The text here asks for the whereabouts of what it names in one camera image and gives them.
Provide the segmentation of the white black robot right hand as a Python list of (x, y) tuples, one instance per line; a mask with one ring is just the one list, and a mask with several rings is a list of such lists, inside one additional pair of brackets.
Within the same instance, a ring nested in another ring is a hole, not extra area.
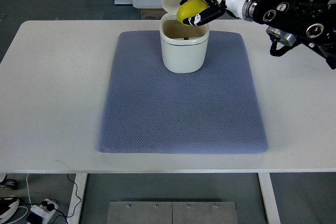
[[(180, 6), (185, 6), (191, 0), (181, 0)], [(208, 8), (188, 14), (185, 17), (177, 15), (177, 20), (189, 26), (203, 26), (228, 13), (233, 18), (252, 21), (250, 9), (256, 0), (202, 0)]]

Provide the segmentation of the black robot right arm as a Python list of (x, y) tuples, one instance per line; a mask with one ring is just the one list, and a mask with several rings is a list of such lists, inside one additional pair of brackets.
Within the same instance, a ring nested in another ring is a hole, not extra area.
[(268, 25), (272, 56), (283, 56), (303, 44), (335, 69), (335, 4), (329, 1), (253, 0), (248, 15)]

